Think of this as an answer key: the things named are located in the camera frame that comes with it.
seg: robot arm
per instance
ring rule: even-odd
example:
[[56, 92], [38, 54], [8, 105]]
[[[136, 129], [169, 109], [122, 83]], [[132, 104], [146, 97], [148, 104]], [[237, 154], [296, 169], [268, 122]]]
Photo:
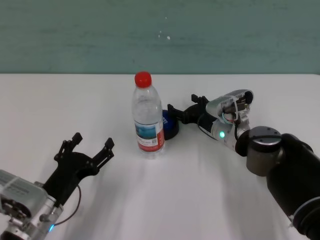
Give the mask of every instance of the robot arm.
[[43, 240], [63, 212], [63, 205], [79, 182], [99, 173], [113, 156], [114, 142], [109, 138], [104, 148], [93, 158], [73, 149], [82, 140], [76, 133], [72, 140], [63, 141], [54, 157], [58, 167], [45, 184], [31, 183], [0, 170], [0, 210], [10, 216], [1, 240]]
[[299, 233], [320, 240], [320, 159], [309, 145], [291, 134], [267, 126], [249, 127], [254, 98], [236, 90], [215, 100], [192, 95], [185, 111], [168, 105], [168, 113], [183, 124], [195, 123], [209, 137], [242, 157], [250, 172], [266, 177], [267, 187]]

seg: red bottle cap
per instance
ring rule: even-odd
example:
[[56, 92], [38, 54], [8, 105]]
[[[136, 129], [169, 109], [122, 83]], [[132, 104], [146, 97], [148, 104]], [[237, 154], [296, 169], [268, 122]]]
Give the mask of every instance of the red bottle cap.
[[138, 72], [134, 76], [134, 81], [138, 88], [147, 88], [151, 85], [151, 75], [147, 71]]

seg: black robot arm segment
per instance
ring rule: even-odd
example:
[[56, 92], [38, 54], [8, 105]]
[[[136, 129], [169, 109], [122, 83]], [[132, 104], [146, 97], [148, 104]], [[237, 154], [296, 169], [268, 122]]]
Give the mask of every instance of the black robot arm segment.
[[320, 159], [291, 134], [267, 126], [250, 129], [252, 101], [250, 90], [237, 90], [185, 111], [169, 104], [168, 112], [183, 124], [198, 123], [210, 137], [246, 157], [247, 169], [266, 177], [269, 191], [299, 233], [320, 240]]
[[291, 134], [283, 134], [284, 160], [266, 176], [274, 199], [299, 233], [320, 240], [320, 159]]
[[72, 140], [63, 141], [59, 153], [54, 157], [58, 167], [43, 185], [43, 189], [56, 199], [56, 207], [66, 203], [83, 178], [97, 175], [100, 168], [114, 156], [112, 152], [114, 142], [111, 138], [93, 158], [83, 153], [72, 152], [81, 140], [80, 133], [76, 133]]

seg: black cable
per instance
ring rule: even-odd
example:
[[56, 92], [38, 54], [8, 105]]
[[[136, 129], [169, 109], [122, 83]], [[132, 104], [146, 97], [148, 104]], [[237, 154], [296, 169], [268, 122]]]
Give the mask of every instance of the black cable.
[[238, 141], [238, 124], [234, 124], [234, 138]]
[[202, 115], [200, 115], [200, 117], [198, 118], [198, 121], [196, 122], [198, 128], [200, 129], [201, 132], [203, 132], [205, 135], [207, 135], [209, 138], [216, 140], [213, 136], [209, 135], [208, 133], [206, 133], [204, 130], [202, 130], [202, 128], [200, 127], [199, 123], [201, 118], [204, 116], [205, 114], [203, 113]]
[[58, 226], [58, 225], [60, 225], [60, 224], [64, 224], [66, 221], [68, 221], [70, 218], [72, 218], [72, 217], [76, 214], [76, 212], [78, 211], [79, 206], [80, 206], [80, 202], [81, 202], [82, 193], [81, 193], [81, 188], [80, 188], [80, 186], [77, 185], [76, 187], [79, 189], [79, 200], [78, 200], [78, 204], [77, 204], [74, 212], [73, 212], [69, 217], [67, 217], [65, 220], [60, 221], [60, 222], [58, 222], [58, 223], [55, 223], [54, 226]]

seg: green indicator light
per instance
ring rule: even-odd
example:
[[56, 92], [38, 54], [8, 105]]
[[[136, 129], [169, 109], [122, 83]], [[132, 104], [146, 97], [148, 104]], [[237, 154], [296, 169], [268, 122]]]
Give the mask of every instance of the green indicator light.
[[225, 132], [224, 131], [221, 131], [220, 133], [219, 133], [219, 136], [220, 136], [220, 138], [224, 138], [225, 137]]

